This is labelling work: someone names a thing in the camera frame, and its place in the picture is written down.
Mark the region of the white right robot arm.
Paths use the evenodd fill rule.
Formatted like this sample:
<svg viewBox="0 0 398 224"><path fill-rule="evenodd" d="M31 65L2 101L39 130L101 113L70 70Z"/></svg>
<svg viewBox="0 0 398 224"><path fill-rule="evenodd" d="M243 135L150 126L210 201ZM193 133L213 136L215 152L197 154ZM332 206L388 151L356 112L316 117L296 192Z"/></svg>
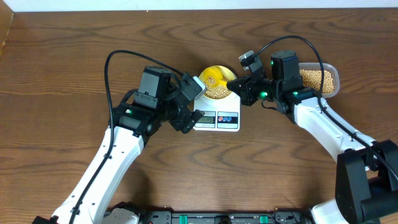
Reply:
<svg viewBox="0 0 398 224"><path fill-rule="evenodd" d="M230 81L242 105L257 100L274 108L308 131L336 161L335 197L310 209L313 223L377 223L397 213L397 144L377 141L335 113L326 99L305 87L292 50L271 55L272 77L253 51L240 56L245 77Z"/></svg>

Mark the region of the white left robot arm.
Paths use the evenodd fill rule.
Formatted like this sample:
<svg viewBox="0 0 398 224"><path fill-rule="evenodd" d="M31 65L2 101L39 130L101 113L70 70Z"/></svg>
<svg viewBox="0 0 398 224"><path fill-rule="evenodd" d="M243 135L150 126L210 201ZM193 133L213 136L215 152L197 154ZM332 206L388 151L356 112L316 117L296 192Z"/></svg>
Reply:
<svg viewBox="0 0 398 224"><path fill-rule="evenodd" d="M34 223L132 223L144 221L126 207L106 213L110 200L133 161L164 121L188 133L204 115L188 105L206 91L198 77L176 75L165 68L147 66L139 88L129 90L113 110L103 141L79 183L50 218Z"/></svg>

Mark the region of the yellow measuring scoop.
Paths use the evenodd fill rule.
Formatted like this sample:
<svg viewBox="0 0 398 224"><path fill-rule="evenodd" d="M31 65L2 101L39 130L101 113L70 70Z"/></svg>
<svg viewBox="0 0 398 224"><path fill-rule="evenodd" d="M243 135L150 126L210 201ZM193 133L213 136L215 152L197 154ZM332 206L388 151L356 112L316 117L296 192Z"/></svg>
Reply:
<svg viewBox="0 0 398 224"><path fill-rule="evenodd" d="M223 73L218 67L208 67L203 71L203 77L204 77L204 82L206 83L206 78L207 77L213 77L216 81L217 84L216 86L212 88L216 88L218 86L224 86L226 87L227 81L224 79Z"/></svg>

